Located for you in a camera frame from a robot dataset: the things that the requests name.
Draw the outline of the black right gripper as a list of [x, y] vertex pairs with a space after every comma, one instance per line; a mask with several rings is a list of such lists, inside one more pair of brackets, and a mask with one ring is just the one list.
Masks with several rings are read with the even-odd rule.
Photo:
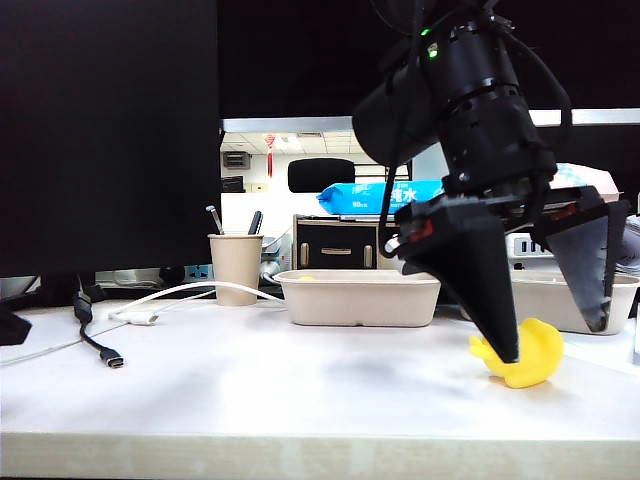
[[606, 201], [603, 168], [558, 162], [548, 189], [534, 187], [524, 176], [475, 191], [447, 189], [451, 199], [413, 202], [394, 214], [402, 273], [437, 278], [505, 363], [519, 360], [519, 337], [503, 225], [493, 214], [521, 220], [527, 206], [543, 201], [531, 238], [553, 254], [587, 327], [600, 333], [630, 213], [627, 200]]

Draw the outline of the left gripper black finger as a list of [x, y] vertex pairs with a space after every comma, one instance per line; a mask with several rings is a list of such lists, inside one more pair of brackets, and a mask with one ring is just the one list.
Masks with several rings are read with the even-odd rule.
[[32, 324], [12, 312], [7, 306], [0, 306], [0, 345], [21, 345], [27, 339]]

